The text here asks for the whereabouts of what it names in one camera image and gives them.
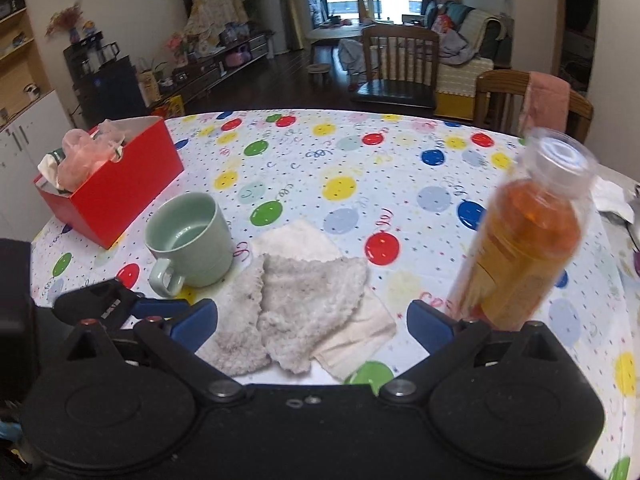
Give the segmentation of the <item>cream cloth napkin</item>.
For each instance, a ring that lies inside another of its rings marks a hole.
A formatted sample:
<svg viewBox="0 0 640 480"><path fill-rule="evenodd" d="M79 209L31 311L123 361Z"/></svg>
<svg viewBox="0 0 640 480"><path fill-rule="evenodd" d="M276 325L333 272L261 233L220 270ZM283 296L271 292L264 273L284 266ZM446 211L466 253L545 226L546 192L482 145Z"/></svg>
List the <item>cream cloth napkin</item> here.
<svg viewBox="0 0 640 480"><path fill-rule="evenodd" d="M259 235L264 259L257 327L282 370L306 374L313 362L342 382L390 342L396 322L368 285L365 258L347 257L305 220Z"/></svg>

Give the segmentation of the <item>white fluffy cloth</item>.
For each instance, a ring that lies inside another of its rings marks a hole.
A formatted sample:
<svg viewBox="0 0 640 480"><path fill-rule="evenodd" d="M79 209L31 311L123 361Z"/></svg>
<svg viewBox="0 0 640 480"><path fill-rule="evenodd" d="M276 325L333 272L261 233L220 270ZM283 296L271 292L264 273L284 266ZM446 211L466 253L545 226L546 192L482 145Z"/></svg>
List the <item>white fluffy cloth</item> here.
<svg viewBox="0 0 640 480"><path fill-rule="evenodd" d="M314 349L359 307L367 278L361 258L260 255L214 297L218 325L196 355L232 377L272 362L306 373Z"/></svg>

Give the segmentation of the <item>pink bath pouf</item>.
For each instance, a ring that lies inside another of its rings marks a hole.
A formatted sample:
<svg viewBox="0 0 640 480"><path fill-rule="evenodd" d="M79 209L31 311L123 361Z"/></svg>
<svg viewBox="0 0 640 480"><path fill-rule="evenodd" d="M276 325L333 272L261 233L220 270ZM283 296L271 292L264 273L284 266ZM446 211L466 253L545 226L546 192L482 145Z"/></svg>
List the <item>pink bath pouf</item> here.
<svg viewBox="0 0 640 480"><path fill-rule="evenodd" d="M118 162L125 140L125 131L109 120L101 122L93 134L67 131L62 140L64 158L56 170L58 189L73 193L106 162Z"/></svg>

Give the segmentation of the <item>christmas print cloth bag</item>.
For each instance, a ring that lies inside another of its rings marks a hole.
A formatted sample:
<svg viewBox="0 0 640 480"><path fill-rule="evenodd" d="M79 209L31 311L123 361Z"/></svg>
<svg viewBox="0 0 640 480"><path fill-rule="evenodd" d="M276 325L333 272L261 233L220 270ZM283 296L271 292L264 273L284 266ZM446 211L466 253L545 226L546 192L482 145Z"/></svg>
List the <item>christmas print cloth bag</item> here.
<svg viewBox="0 0 640 480"><path fill-rule="evenodd" d="M64 191L64 188L58 184L58 168L64 159L66 159L64 150L57 148L45 154L38 164L40 174L59 191Z"/></svg>

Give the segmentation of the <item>pale green mug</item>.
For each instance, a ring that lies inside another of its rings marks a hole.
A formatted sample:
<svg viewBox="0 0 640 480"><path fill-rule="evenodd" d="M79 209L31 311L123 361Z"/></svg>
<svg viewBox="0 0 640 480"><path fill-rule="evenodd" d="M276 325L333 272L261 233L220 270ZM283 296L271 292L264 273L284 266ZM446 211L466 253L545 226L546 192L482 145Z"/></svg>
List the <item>pale green mug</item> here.
<svg viewBox="0 0 640 480"><path fill-rule="evenodd" d="M213 285L232 265L230 229L207 193L189 192L160 206L146 225L144 241L155 258L149 284L163 298L174 298L183 286Z"/></svg>

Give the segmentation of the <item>red cardboard box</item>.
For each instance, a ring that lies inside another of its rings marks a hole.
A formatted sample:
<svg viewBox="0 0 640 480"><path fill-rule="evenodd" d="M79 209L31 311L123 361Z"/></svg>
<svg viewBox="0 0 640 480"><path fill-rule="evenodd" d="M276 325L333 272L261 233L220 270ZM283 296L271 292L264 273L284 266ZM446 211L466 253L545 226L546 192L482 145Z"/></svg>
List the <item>red cardboard box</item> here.
<svg viewBox="0 0 640 480"><path fill-rule="evenodd" d="M111 247L183 172L163 118L127 118L115 125L126 133L122 158L106 162L77 191L63 195L43 176L34 179L55 217L103 248Z"/></svg>

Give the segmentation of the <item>orange tea bottle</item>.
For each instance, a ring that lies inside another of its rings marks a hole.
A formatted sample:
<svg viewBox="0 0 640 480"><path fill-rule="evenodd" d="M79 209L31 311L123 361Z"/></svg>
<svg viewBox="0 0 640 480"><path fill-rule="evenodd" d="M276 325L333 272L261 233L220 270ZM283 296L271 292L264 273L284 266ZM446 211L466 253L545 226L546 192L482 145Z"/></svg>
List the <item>orange tea bottle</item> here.
<svg viewBox="0 0 640 480"><path fill-rule="evenodd" d="M559 281L593 212L597 159L565 133L533 128L486 206L446 313L519 330Z"/></svg>

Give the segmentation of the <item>balloon print tablecloth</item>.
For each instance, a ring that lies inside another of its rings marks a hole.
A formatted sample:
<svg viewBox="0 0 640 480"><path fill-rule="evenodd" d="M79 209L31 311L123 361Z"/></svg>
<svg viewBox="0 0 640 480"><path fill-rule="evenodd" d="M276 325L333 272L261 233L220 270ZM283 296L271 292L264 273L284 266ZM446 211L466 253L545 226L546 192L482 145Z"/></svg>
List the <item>balloon print tablecloth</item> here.
<svg viewBox="0 0 640 480"><path fill-rule="evenodd" d="M422 358L406 329L408 304L444 305L488 198L522 148L512 136L453 122L340 110L213 112L167 127L183 173L163 196L212 194L237 268L256 238L295 221L311 233L289 257L369 261L370 287L397 332L367 359L364 379ZM537 318L600 396L606 422L590 464L611 479L639 474L638 309L627 231L594 217Z"/></svg>

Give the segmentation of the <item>white tissue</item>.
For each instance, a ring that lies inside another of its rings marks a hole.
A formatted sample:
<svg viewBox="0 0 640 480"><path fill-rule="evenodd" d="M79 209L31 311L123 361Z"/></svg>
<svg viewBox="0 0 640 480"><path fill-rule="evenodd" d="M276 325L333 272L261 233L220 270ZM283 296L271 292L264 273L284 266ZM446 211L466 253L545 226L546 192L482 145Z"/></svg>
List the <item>white tissue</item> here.
<svg viewBox="0 0 640 480"><path fill-rule="evenodd" d="M623 189L616 183L596 177L591 196L597 211L615 214L623 222L634 223L634 211L627 203Z"/></svg>

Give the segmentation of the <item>tv console cabinet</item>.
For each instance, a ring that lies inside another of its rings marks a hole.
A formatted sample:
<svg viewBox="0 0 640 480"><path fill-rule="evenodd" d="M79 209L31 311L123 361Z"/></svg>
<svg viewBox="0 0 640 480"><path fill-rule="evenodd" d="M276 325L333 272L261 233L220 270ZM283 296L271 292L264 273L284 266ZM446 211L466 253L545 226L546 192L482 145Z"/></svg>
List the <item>tv console cabinet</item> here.
<svg viewBox="0 0 640 480"><path fill-rule="evenodd" d="M273 35L274 32L270 29L258 30L248 38L229 44L196 63L175 68L170 75L171 87L160 92L160 98L150 103L148 109L167 106L175 96L180 96L183 105L205 96L236 73L268 58L272 53Z"/></svg>

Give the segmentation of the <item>wooden chair with towel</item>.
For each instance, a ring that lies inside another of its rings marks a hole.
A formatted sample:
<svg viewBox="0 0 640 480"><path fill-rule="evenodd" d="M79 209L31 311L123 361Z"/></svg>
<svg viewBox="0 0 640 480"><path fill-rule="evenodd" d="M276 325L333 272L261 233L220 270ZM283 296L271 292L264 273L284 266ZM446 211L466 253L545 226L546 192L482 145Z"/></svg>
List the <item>wooden chair with towel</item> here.
<svg viewBox="0 0 640 480"><path fill-rule="evenodd" d="M473 124L498 132L511 133L520 119L530 72L490 70L476 78ZM593 118L593 105L572 89L565 133L584 143Z"/></svg>

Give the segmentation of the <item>pink towel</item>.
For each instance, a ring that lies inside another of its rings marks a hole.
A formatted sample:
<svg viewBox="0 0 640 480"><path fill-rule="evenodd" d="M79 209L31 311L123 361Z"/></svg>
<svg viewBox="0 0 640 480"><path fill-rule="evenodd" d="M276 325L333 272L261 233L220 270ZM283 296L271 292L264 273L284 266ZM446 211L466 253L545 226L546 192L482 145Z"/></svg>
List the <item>pink towel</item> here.
<svg viewBox="0 0 640 480"><path fill-rule="evenodd" d="M518 120L518 133L525 134L533 128L564 132L571 91L570 84L561 78L530 72Z"/></svg>

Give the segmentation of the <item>small wooden stool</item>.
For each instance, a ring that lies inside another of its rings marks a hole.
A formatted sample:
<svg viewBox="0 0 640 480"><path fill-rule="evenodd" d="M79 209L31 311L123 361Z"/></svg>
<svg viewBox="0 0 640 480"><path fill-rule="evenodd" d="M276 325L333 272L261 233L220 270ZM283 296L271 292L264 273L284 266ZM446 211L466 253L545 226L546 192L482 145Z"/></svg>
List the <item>small wooden stool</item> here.
<svg viewBox="0 0 640 480"><path fill-rule="evenodd" d="M332 65L328 63L312 63L307 66L307 74L312 84L320 82L325 86L331 81Z"/></svg>

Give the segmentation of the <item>wooden chair black seat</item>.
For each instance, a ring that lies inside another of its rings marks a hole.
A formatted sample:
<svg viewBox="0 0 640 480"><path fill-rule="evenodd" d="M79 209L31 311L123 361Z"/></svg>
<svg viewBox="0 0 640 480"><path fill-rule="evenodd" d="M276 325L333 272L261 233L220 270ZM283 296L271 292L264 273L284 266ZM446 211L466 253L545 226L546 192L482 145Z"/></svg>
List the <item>wooden chair black seat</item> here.
<svg viewBox="0 0 640 480"><path fill-rule="evenodd" d="M414 25L373 24L362 30L361 40L366 81L352 99L379 112L433 116L439 34Z"/></svg>

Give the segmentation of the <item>sofa with blankets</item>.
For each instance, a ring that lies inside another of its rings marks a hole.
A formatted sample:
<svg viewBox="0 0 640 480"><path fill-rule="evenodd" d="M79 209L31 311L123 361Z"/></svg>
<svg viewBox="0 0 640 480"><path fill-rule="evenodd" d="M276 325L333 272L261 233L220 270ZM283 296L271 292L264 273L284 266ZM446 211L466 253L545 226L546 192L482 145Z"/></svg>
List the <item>sofa with blankets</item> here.
<svg viewBox="0 0 640 480"><path fill-rule="evenodd" d="M440 37L435 114L469 122L477 77L511 67L512 37L506 19L446 1L428 5L424 24Z"/></svg>

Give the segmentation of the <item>white coffee table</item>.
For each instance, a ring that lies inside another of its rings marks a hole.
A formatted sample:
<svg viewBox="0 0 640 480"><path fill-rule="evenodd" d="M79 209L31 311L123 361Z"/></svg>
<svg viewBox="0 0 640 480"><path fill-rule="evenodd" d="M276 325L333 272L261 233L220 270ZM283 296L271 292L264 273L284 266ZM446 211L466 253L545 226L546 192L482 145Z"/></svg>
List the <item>white coffee table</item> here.
<svg viewBox="0 0 640 480"><path fill-rule="evenodd" d="M306 40L309 44L309 63L314 64L316 50L320 47L336 47L342 39L358 40L363 26L342 25L328 28L315 28L308 32Z"/></svg>

